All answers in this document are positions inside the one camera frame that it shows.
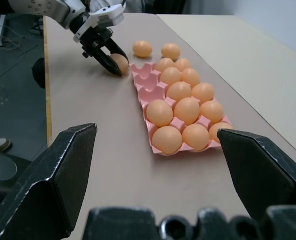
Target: wall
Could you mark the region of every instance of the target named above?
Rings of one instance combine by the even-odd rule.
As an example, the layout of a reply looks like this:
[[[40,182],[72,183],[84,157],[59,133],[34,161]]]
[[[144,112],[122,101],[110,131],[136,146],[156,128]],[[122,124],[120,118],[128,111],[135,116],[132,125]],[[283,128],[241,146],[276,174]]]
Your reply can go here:
[[[296,0],[188,0],[185,13],[236,15],[296,50]]]

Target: egg tray cup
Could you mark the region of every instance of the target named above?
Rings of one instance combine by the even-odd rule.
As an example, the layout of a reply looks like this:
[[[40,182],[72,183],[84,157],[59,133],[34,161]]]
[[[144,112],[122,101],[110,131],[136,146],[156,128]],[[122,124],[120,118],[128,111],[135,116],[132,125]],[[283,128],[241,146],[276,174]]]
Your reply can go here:
[[[174,106],[176,105],[176,101],[166,97],[166,90],[168,88],[168,85],[164,82],[159,82],[159,77],[160,77],[160,72],[153,70],[155,63],[154,62],[146,62],[142,68],[138,68],[135,64],[130,64],[130,69],[131,73],[133,76],[133,83],[135,88],[137,89],[138,93],[138,100],[142,106],[142,111],[143,111],[143,118],[144,121],[146,122],[147,129],[148,129],[148,135],[149,135],[149,143],[152,148],[152,152],[154,154],[160,154],[164,156],[169,156],[176,154],[177,152],[181,151],[189,151],[189,152],[203,152],[207,149],[210,148],[219,148],[221,145],[217,143],[216,141],[210,139],[208,145],[200,150],[200,151],[195,151],[191,146],[187,145],[186,143],[182,143],[181,147],[175,151],[172,154],[164,154],[160,150],[156,149],[154,146],[152,146],[151,139],[152,135],[154,132],[159,128],[155,126],[153,123],[149,122],[146,117],[146,108],[148,104],[156,99],[161,99],[166,101],[172,108],[174,109]],[[231,124],[230,120],[228,117],[225,115],[223,118],[220,120],[221,123],[227,123]],[[212,126],[211,121],[204,116],[198,117],[198,119],[194,122],[195,124],[200,124],[204,126],[207,130]],[[186,128],[187,125],[185,123],[178,119],[177,117],[173,117],[172,121],[168,124],[168,126],[175,127],[177,130],[180,131],[182,134],[183,130]]]

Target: cable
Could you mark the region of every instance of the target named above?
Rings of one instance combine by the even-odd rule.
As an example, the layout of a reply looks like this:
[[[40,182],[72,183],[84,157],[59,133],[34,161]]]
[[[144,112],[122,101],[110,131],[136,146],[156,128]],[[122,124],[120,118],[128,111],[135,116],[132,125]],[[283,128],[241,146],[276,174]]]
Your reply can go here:
[[[2,50],[2,51],[14,51],[14,50],[20,49],[20,47],[21,47],[21,43],[19,41],[11,39],[11,38],[3,37],[2,42],[9,43],[14,46],[12,48],[12,47],[7,47],[4,44],[2,44],[2,46],[0,46],[0,50]]]
[[[22,39],[27,39],[27,40],[30,40],[30,41],[43,41],[43,39],[31,39],[31,38],[27,38],[25,36],[22,36],[19,33],[17,33],[15,30],[13,30],[12,28],[10,28],[10,27],[8,27],[6,25],[0,25],[0,27],[4,27],[6,29],[9,29],[13,34],[15,34],[16,36],[18,36],[19,38],[22,38]]]
[[[33,50],[34,48],[36,48],[38,45],[35,45],[35,46],[33,46],[33,47],[31,47],[31,48],[29,48],[28,50],[25,50],[25,49],[23,49],[22,47],[18,47],[20,50],[22,50],[22,55],[21,55],[21,57],[19,58],[19,60],[17,61],[17,62],[15,62],[13,65],[11,65],[10,67],[8,67],[5,71],[3,71],[3,72],[1,72],[0,73],[0,77],[2,76],[2,75],[4,75],[6,72],[8,72],[10,69],[12,69],[14,66],[16,66],[25,56],[26,56],[26,53],[27,52],[29,52],[29,51],[31,51],[31,50]]]
[[[123,11],[126,9],[126,6],[127,6],[127,2],[126,0],[123,0],[122,3],[121,3],[121,6],[123,8]]]

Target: floor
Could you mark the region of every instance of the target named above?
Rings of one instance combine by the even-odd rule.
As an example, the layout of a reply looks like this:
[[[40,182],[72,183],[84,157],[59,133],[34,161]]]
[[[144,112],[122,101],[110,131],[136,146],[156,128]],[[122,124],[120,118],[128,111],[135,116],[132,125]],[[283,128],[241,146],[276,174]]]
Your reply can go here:
[[[11,140],[8,154],[30,161],[47,147],[45,90],[31,72],[33,64],[44,55],[42,36],[29,32],[34,19],[29,15],[8,15],[5,25],[25,39],[5,28],[4,40],[19,41],[21,49],[0,50],[0,74],[18,62],[25,51],[22,60],[0,77],[0,138]],[[4,48],[12,47],[5,43]]]

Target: shoe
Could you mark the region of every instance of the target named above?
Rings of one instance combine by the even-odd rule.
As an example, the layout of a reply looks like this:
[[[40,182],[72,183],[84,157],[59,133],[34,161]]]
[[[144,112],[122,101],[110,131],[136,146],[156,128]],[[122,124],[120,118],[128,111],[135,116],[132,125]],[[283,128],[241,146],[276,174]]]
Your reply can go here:
[[[9,139],[0,138],[0,152],[6,151],[11,145]]]

